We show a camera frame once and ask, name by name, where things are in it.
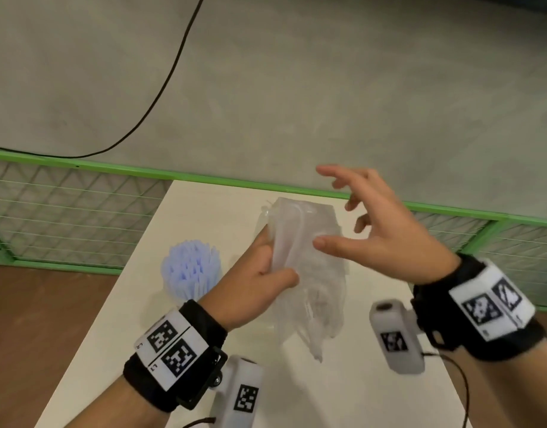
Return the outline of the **person's left hand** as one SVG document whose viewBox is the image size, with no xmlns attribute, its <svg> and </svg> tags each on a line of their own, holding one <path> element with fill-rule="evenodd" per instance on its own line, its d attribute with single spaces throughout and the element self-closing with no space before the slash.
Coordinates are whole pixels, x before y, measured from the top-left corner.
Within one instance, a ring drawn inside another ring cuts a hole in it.
<svg viewBox="0 0 547 428">
<path fill-rule="evenodd" d="M 198 304 L 227 332 L 261 316 L 281 293 L 263 293 L 254 279 L 270 273 L 273 242 L 267 226 Z"/>
</svg>

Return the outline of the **person's right hand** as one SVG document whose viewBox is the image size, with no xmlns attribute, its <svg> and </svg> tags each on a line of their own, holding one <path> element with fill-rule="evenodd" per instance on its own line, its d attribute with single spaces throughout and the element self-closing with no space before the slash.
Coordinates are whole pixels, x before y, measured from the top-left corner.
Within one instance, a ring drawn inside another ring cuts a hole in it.
<svg viewBox="0 0 547 428">
<path fill-rule="evenodd" d="M 400 201 L 375 169 L 347 168 L 328 164 L 316 166 L 324 177 L 363 177 L 366 190 L 350 190 L 345 210 L 363 205 L 372 218 L 367 238 L 378 249 L 373 265 L 364 265 L 390 278 L 414 285 L 427 285 L 454 272 L 461 259 L 435 239 Z"/>
</svg>

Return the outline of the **clear plastic bag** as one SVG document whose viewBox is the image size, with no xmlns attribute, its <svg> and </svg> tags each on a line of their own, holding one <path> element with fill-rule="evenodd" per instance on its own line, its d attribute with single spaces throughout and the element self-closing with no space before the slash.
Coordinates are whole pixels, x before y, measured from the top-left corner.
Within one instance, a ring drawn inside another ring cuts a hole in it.
<svg viewBox="0 0 547 428">
<path fill-rule="evenodd" d="M 318 362 L 327 340 L 344 325 L 347 265 L 313 246 L 319 236 L 341 236 L 332 205 L 279 197 L 262 208 L 258 224 L 273 245 L 271 271 L 293 269 L 298 284 L 285 290 L 271 306 L 281 344 L 298 336 Z"/>
</svg>

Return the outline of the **person's right forearm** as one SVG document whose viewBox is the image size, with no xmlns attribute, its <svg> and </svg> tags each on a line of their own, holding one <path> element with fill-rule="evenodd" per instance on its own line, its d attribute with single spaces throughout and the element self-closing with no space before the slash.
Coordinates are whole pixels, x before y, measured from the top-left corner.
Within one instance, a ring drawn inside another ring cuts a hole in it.
<svg viewBox="0 0 547 428">
<path fill-rule="evenodd" d="M 480 362 L 464 350 L 443 356 L 468 380 L 466 428 L 547 428 L 547 338 L 505 362 Z"/>
</svg>

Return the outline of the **person's left forearm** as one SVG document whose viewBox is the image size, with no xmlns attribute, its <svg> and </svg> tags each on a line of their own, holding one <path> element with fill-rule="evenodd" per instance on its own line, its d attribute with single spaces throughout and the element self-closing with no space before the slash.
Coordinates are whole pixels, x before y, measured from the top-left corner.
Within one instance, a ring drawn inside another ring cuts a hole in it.
<svg viewBox="0 0 547 428">
<path fill-rule="evenodd" d="M 36 428 L 166 428 L 170 413 L 155 408 L 122 376 L 63 426 Z"/>
</svg>

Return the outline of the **black left wristband with markers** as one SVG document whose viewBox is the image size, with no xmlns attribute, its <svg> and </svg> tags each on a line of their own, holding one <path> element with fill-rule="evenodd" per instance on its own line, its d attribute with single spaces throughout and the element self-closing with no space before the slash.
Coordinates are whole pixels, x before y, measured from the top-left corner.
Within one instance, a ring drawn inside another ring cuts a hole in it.
<svg viewBox="0 0 547 428">
<path fill-rule="evenodd" d="M 227 360 L 227 331 L 193 300 L 173 308 L 134 344 L 123 378 L 154 408 L 192 410 Z"/>
</svg>

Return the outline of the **black wristband with markers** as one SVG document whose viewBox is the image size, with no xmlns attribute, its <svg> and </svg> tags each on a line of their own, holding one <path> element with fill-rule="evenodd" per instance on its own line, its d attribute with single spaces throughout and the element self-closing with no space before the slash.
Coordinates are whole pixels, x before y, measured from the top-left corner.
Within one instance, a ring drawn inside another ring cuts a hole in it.
<svg viewBox="0 0 547 428">
<path fill-rule="evenodd" d="M 227 331 L 193 300 L 173 308 L 134 344 L 123 378 L 154 408 L 192 410 L 227 360 Z"/>
<path fill-rule="evenodd" d="M 417 324 L 438 350 L 464 348 L 484 362 L 511 360 L 546 337 L 535 306 L 489 260 L 457 254 L 460 265 L 441 280 L 415 286 Z"/>
</svg>

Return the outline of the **black right wristband with markers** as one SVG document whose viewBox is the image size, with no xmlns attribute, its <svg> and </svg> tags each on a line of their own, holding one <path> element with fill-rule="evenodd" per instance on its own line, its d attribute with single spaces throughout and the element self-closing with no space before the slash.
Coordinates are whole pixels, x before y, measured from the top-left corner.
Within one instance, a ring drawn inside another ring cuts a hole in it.
<svg viewBox="0 0 547 428">
<path fill-rule="evenodd" d="M 464 348 L 484 362 L 511 360 L 546 337 L 535 306 L 489 260 L 457 254 L 460 265 L 441 280 L 415 286 L 417 324 L 438 350 Z"/>
</svg>

